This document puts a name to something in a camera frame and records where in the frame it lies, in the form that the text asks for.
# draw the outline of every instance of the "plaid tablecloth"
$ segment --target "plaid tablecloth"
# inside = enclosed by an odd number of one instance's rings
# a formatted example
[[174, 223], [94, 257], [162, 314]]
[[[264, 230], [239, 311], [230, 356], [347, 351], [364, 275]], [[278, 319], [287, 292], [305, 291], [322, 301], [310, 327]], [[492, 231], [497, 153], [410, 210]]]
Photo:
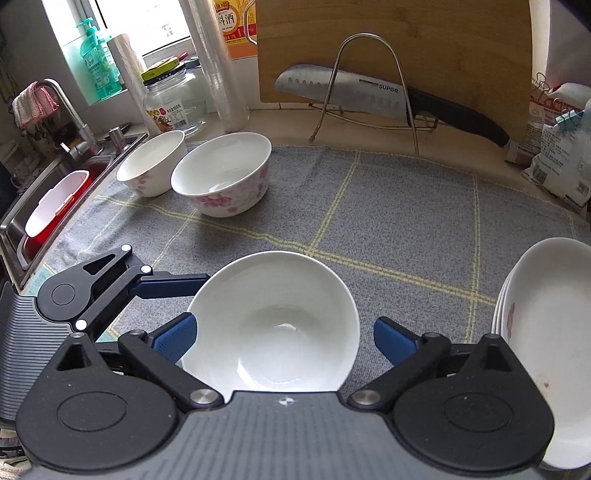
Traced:
[[[527, 248], [551, 236], [589, 240], [588, 224], [560, 207], [411, 157], [274, 146], [269, 172], [265, 197], [227, 219], [201, 215], [173, 191], [143, 199], [114, 180], [48, 255], [33, 289], [125, 243], [154, 269], [179, 274], [213, 274], [258, 251], [305, 253], [341, 276], [359, 309], [347, 395], [390, 367], [372, 340], [378, 316], [476, 341], [490, 331], [497, 293]], [[106, 338], [156, 328], [189, 301], [136, 299]]]

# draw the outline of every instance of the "stack of plates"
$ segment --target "stack of plates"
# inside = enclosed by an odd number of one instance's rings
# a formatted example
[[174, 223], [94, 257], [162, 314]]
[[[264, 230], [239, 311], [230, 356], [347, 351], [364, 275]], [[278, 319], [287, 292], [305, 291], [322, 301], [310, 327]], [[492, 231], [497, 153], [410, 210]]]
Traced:
[[492, 332], [509, 344], [554, 414], [545, 466], [591, 463], [591, 247], [549, 238], [524, 253], [503, 283]]

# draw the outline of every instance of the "yellow grid line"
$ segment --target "yellow grid line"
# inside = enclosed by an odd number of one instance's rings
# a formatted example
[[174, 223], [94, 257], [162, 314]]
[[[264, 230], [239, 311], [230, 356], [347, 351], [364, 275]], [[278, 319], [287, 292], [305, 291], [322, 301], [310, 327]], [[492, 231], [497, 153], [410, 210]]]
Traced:
[[326, 231], [328, 230], [328, 227], [330, 225], [332, 217], [335, 215], [336, 209], [339, 206], [339, 203], [340, 203], [341, 199], [343, 198], [343, 195], [345, 194], [345, 190], [347, 189], [349, 182], [351, 181], [351, 177], [353, 176], [353, 173], [355, 172], [355, 168], [357, 168], [357, 165], [359, 163], [359, 156], [360, 156], [360, 153], [355, 152], [355, 158], [353, 160], [353, 163], [349, 167], [349, 170], [347, 171], [345, 178], [343, 179], [343, 183], [340, 184], [340, 187], [336, 192], [335, 198], [333, 199], [332, 203], [330, 204], [329, 210], [326, 212], [326, 215], [322, 219], [322, 222], [320, 224], [320, 228], [316, 232], [316, 236], [312, 240], [312, 243], [310, 244], [310, 247], [308, 248], [308, 250], [306, 250], [306, 255], [312, 255], [316, 250], [318, 250], [318, 246], [320, 245], [320, 242], [324, 238], [324, 235], [326, 234]]
[[[157, 212], [160, 212], [163, 215], [166, 215], [166, 216], [169, 216], [172, 218], [177, 218], [177, 219], [182, 219], [182, 220], [190, 219], [189, 220], [190, 222], [196, 223], [197, 225], [209, 226], [209, 227], [215, 228], [217, 230], [247, 236], [248, 238], [252, 238], [255, 240], [264, 240], [275, 247], [290, 249], [292, 251], [299, 252], [299, 253], [305, 253], [309, 247], [308, 245], [303, 244], [301, 242], [297, 242], [297, 241], [293, 241], [293, 240], [283, 240], [283, 239], [277, 238], [273, 235], [270, 235], [268, 233], [259, 233], [259, 232], [255, 232], [255, 231], [252, 231], [252, 230], [249, 230], [246, 228], [242, 228], [242, 227], [223, 225], [221, 223], [217, 223], [217, 222], [214, 222], [212, 220], [208, 220], [208, 219], [205, 219], [202, 217], [191, 218], [190, 215], [188, 215], [186, 213], [174, 212], [172, 210], [168, 210], [166, 208], [163, 208], [159, 205], [151, 205], [151, 204], [142, 205], [140, 203], [124, 202], [124, 201], [115, 200], [115, 199], [112, 199], [112, 198], [106, 197], [106, 196], [101, 196], [100, 199], [107, 200], [111, 203], [114, 203], [115, 205], [127, 206], [127, 207], [131, 207], [131, 208], [150, 208], [152, 210], [156, 210]], [[426, 287], [426, 288], [429, 288], [434, 291], [447, 293], [449, 295], [460, 297], [460, 298], [463, 298], [466, 300], [476, 300], [480, 303], [484, 303], [484, 304], [491, 305], [491, 306], [494, 306], [496, 303], [496, 298], [489, 297], [487, 295], [483, 295], [480, 293], [474, 293], [472, 291], [465, 290], [465, 289], [459, 288], [459, 287], [453, 287], [451, 285], [447, 285], [447, 284], [444, 284], [444, 283], [441, 283], [438, 281], [428, 280], [426, 278], [419, 277], [417, 275], [411, 275], [409, 273], [402, 272], [399, 270], [393, 270], [390, 268], [380, 267], [379, 265], [371, 264], [368, 262], [363, 262], [363, 261], [359, 261], [359, 260], [354, 260], [352, 258], [343, 257], [342, 255], [333, 254], [331, 252], [318, 250], [318, 251], [314, 252], [313, 256], [319, 260], [332, 261], [332, 262], [338, 263], [340, 265], [356, 268], [358, 270], [363, 270], [368, 273], [377, 274], [377, 275], [380, 275], [383, 277], [394, 278], [396, 280], [399, 280], [399, 281], [402, 281], [405, 283], [410, 283], [413, 285]]]
[[[472, 292], [478, 295], [480, 284], [480, 198], [478, 196], [478, 180], [475, 175], [472, 176], [472, 185], [474, 191], [474, 255], [472, 257]], [[476, 311], [478, 303], [476, 300], [470, 301], [468, 308], [468, 322], [466, 325], [466, 334], [464, 343], [472, 343], [474, 329], [476, 325]]]
[[51, 275], [55, 275], [57, 273], [55, 269], [46, 262], [43, 264], [43, 268], [46, 268]]
[[[189, 217], [184, 221], [184, 223], [180, 226], [180, 228], [176, 231], [176, 233], [168, 239], [168, 241], [164, 245], [164, 248], [162, 249], [162, 251], [156, 256], [156, 259], [154, 260], [154, 262], [152, 262], [152, 269], [156, 268], [156, 266], [160, 263], [162, 258], [164, 258], [164, 256], [166, 255], [166, 252], [168, 251], [170, 245], [172, 245], [172, 243], [178, 238], [178, 236], [184, 232], [184, 230], [187, 228], [187, 225], [190, 223], [191, 219], [195, 216], [195, 213], [197, 213], [196, 208], [193, 209], [193, 211], [189, 214]], [[119, 314], [117, 315], [115, 320], [113, 320], [113, 322], [111, 322], [111, 324], [107, 327], [107, 332], [109, 332], [115, 338], [117, 338], [120, 335], [120, 333], [115, 329], [115, 327], [117, 326], [119, 321], [123, 318], [123, 315], [124, 315], [127, 307], [128, 307], [128, 305], [126, 305], [125, 308], [123, 310], [121, 310], [121, 312], [119, 312]]]
[[570, 233], [575, 240], [578, 240], [577, 231], [574, 228], [573, 215], [570, 212], [566, 212], [569, 217]]
[[[127, 202], [130, 202], [131, 199], [135, 196], [135, 193], [132, 193], [131, 196], [127, 199]], [[115, 213], [115, 215], [113, 215], [113, 218], [111, 220], [109, 220], [109, 222], [107, 222], [107, 224], [101, 229], [101, 231], [99, 233], [97, 233], [95, 235], [95, 237], [90, 241], [90, 243], [88, 244], [88, 247], [86, 247], [84, 250], [80, 250], [78, 252], [78, 256], [82, 253], [82, 252], [86, 252], [88, 251], [88, 249], [90, 247], [92, 247], [92, 245], [101, 237], [101, 235], [103, 233], [105, 233], [105, 231], [111, 226], [111, 224], [115, 221], [115, 219], [119, 216], [119, 214], [123, 211], [123, 207], [121, 207], [119, 210], [117, 210], [117, 212]]]
[[[331, 148], [331, 147], [327, 147], [326, 145], [288, 145], [288, 144], [277, 144], [277, 145], [273, 145], [274, 147], [297, 147], [297, 148]], [[525, 190], [520, 190], [517, 189], [515, 187], [509, 187], [507, 185], [503, 185], [502, 183], [498, 183], [494, 180], [490, 180], [490, 179], [486, 179], [484, 177], [481, 177], [480, 175], [476, 175], [475, 173], [469, 172], [467, 170], [462, 170], [461, 168], [457, 168], [457, 167], [452, 167], [451, 165], [447, 165], [445, 163], [441, 163], [435, 160], [429, 160], [428, 158], [417, 158], [413, 155], [405, 155], [405, 154], [399, 154], [399, 153], [392, 153], [392, 152], [384, 152], [384, 151], [372, 151], [372, 150], [353, 150], [352, 148], [335, 148], [335, 150], [341, 150], [341, 151], [346, 151], [346, 152], [359, 152], [360, 154], [362, 153], [369, 153], [369, 154], [376, 154], [376, 155], [390, 155], [391, 157], [402, 157], [402, 158], [409, 158], [411, 160], [418, 160], [418, 161], [422, 161], [425, 163], [430, 163], [432, 165], [436, 165], [438, 167], [443, 167], [446, 168], [448, 170], [451, 171], [456, 171], [458, 173], [463, 173], [465, 175], [470, 175], [472, 177], [476, 177], [478, 180], [481, 181], [485, 181], [487, 183], [490, 183], [491, 185], [495, 185], [497, 187], [503, 187], [504, 189], [508, 189], [508, 190], [512, 190], [513, 192], [517, 192], [517, 193], [522, 193], [523, 195], [526, 195], [530, 198], [536, 199], [541, 201], [542, 203], [548, 203], [549, 205], [552, 205], [553, 207], [558, 208], [559, 210], [562, 210], [566, 213], [569, 213], [570, 211], [566, 208], [563, 207], [561, 205], [557, 205], [554, 202], [550, 201], [550, 200], [544, 200], [543, 198], [540, 198], [536, 195], [534, 195], [533, 193], [530, 192], [526, 192]], [[379, 167], [379, 168], [389, 168], [390, 170], [396, 170], [396, 168], [393, 167], [387, 167], [387, 166], [383, 166], [383, 165], [372, 165], [371, 163], [366, 163], [364, 165], [367, 165], [368, 167]]]

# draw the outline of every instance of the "red container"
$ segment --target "red container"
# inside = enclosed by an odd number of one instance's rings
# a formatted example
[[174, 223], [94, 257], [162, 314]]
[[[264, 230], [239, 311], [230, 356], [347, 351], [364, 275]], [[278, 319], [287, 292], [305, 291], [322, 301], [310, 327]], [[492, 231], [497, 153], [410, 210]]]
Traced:
[[25, 225], [25, 232], [29, 237], [27, 243], [31, 250], [38, 251], [43, 246], [61, 219], [91, 183], [92, 179], [87, 170], [76, 170], [61, 179], [39, 200], [39, 205]]

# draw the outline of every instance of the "glass jar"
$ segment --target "glass jar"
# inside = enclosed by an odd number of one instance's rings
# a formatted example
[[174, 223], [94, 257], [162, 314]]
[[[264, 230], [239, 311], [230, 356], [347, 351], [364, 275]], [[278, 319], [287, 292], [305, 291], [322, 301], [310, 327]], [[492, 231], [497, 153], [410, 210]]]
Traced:
[[151, 66], [142, 79], [148, 88], [144, 108], [162, 132], [182, 130], [189, 136], [205, 124], [203, 84], [177, 57]]

